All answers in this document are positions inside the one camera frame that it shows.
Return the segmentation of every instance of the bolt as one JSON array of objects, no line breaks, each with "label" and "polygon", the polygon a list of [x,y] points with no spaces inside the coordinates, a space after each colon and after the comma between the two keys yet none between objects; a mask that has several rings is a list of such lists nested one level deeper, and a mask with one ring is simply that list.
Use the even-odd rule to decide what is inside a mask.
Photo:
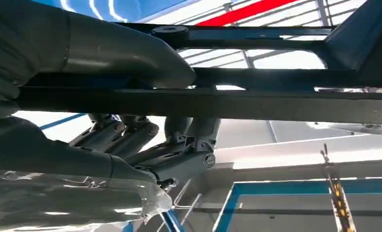
[{"label": "bolt", "polygon": [[205,167],[212,167],[215,164],[215,156],[211,153],[206,154],[203,158],[203,165]]},{"label": "bolt", "polygon": [[150,126],[150,130],[148,131],[148,134],[149,135],[156,135],[158,134],[158,131],[159,131],[159,127],[156,125],[156,124],[151,124]]},{"label": "bolt", "polygon": [[124,124],[119,123],[119,124],[117,124],[117,125],[114,127],[114,131],[116,131],[116,132],[121,132],[121,131],[123,131],[125,128],[126,128],[126,127],[125,127]]}]

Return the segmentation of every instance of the steel beam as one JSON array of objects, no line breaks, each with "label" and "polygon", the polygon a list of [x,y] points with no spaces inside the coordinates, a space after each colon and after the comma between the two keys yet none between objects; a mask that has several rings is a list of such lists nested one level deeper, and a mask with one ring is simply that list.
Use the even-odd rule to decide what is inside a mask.
[{"label": "steel beam", "polygon": [[382,94],[202,89],[22,89],[23,110],[382,124]]}]

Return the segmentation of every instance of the blue panel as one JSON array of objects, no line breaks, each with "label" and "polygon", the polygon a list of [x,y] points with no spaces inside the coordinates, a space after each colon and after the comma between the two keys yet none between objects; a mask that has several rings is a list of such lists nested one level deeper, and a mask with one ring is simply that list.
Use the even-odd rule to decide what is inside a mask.
[{"label": "blue panel", "polygon": [[136,22],[167,14],[199,0],[33,0],[107,21]]},{"label": "blue panel", "polygon": [[[382,179],[343,180],[347,194],[382,193]],[[317,195],[328,194],[325,181],[236,183],[240,195]]]},{"label": "blue panel", "polygon": [[134,225],[130,222],[123,228],[123,232],[134,232]]}]

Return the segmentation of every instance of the metal frame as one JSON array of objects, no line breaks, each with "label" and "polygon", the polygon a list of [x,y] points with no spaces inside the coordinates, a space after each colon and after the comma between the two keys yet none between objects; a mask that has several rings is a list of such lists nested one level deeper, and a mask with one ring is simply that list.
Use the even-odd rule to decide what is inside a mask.
[{"label": "metal frame", "polygon": [[[161,38],[176,49],[265,48],[313,51],[325,62],[328,69],[195,69],[197,79],[194,85],[234,85],[248,90],[219,92],[196,89],[132,90],[124,88],[127,78],[130,77],[50,73],[36,76],[23,87],[17,103],[25,110],[382,124],[382,94],[314,91],[315,87],[382,87],[382,75],[380,78],[372,78],[371,75],[366,77],[362,67],[352,69],[339,65],[348,63],[346,57],[349,57],[352,63],[374,67],[374,61],[369,60],[366,54],[373,53],[377,47],[375,44],[382,41],[382,37],[377,36],[382,34],[382,28],[361,29],[362,32],[358,33],[357,37],[351,29],[363,27],[360,23],[364,21],[358,24],[356,19],[370,13],[369,10],[372,11],[370,17],[376,17],[378,22],[382,22],[381,9],[382,1],[366,2],[348,22],[340,29],[334,30],[325,41],[284,40],[280,36],[327,35],[334,27],[124,24],[126,27]],[[351,35],[354,43],[348,43],[343,34]],[[358,45],[360,40],[365,38],[373,41],[369,40],[364,50],[360,51]],[[342,43],[346,44],[349,50],[342,51]],[[351,56],[353,53],[361,53],[362,56]],[[228,110],[230,107],[234,107],[232,112]]]},{"label": "metal frame", "polygon": [[[342,180],[346,194],[382,194],[382,179]],[[263,195],[329,195],[325,180],[320,181],[275,181],[235,182],[218,216],[212,231],[227,231],[240,196]]]}]

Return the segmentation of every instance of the metal rod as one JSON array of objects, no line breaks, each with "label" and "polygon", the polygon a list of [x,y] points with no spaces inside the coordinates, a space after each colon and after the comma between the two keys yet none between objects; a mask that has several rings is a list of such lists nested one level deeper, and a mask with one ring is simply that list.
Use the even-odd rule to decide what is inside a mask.
[{"label": "metal rod", "polygon": [[202,194],[198,194],[197,197],[195,198],[195,200],[192,202],[191,204],[191,207],[187,210],[184,218],[182,219],[181,221],[181,225],[184,224],[185,220],[188,218],[188,216],[191,214],[192,212],[192,209],[195,207],[195,205],[197,204],[198,200],[201,198]]},{"label": "metal rod", "polygon": [[191,179],[189,179],[185,185],[182,187],[181,191],[178,193],[178,195],[175,197],[173,201],[173,205],[175,208],[186,208],[189,209],[192,206],[191,205],[179,205],[179,201],[182,199],[183,195],[185,194],[185,191],[188,189],[189,185],[191,184]]}]

